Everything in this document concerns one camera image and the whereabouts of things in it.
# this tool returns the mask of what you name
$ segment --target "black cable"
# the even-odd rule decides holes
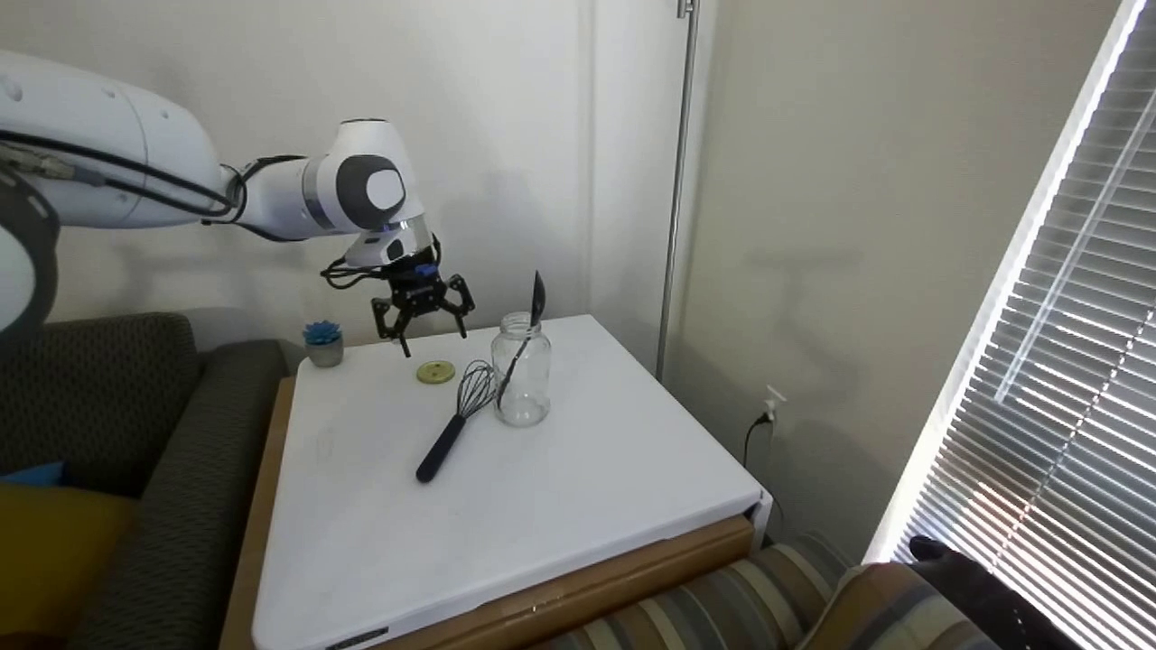
[[[746,434],[746,465],[751,465],[751,439],[754,439],[759,427],[766,427],[766,439],[775,439],[775,421],[771,421],[771,413],[763,413],[763,417],[750,427],[750,434]]]
[[[125,168],[125,169],[135,169],[135,173],[168,181],[168,183],[184,188],[184,192],[191,192],[191,195],[202,195],[202,198],[211,198],[211,203],[222,203],[222,209],[202,209],[202,205],[191,205],[191,209],[188,209],[188,203],[168,198],[168,205],[182,205],[182,209],[188,209],[188,212],[222,218],[222,212],[233,212],[233,205],[235,205],[228,195],[222,195],[222,192],[213,192],[213,188],[202,188],[202,183],[197,183],[197,181],[188,181],[188,177],[179,177],[179,173],[146,168],[146,163],[139,163],[139,158],[125,158],[125,156],[98,152],[98,147],[84,147],[84,144],[73,144],[73,140],[34,136],[34,133],[15,133],[15,129],[0,129],[0,140],[19,140],[19,144],[29,144],[29,147],[52,147],[52,152],[70,152],[70,156],[98,158],[98,163],[108,163],[108,168]]]

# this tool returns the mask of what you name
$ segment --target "gray couch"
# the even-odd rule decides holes
[[[182,313],[49,325],[0,348],[0,473],[129,495],[139,522],[73,646],[219,646],[278,345],[197,352]]]

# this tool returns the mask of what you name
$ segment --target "cushion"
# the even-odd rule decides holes
[[[15,469],[15,473],[0,473],[0,483],[62,483],[64,478],[64,461],[43,461],[43,465],[25,465],[25,469]]]
[[[775,547],[697,583],[597,619],[541,646],[795,646],[831,595],[831,569],[803,547]]]
[[[841,579],[803,646],[995,650],[996,643],[910,569],[872,563]]]
[[[941,588],[955,608],[962,608],[995,643],[1002,646],[1053,646],[1076,650],[1076,643],[1058,631],[1033,602],[1013,591],[1002,579],[988,576],[971,558],[955,553],[949,547],[913,536],[910,569],[933,588]]]
[[[135,499],[197,380],[182,313],[62,321],[0,348],[0,473],[64,461],[64,483]]]
[[[129,522],[129,499],[0,487],[0,646],[70,641]]]

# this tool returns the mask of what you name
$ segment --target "glass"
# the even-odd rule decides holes
[[[515,310],[504,317],[504,330],[494,335],[494,370],[505,380],[510,360],[515,376],[505,384],[505,394],[500,394],[500,421],[510,427],[535,427],[551,413],[551,340],[541,331],[541,321],[530,331],[530,313]]]

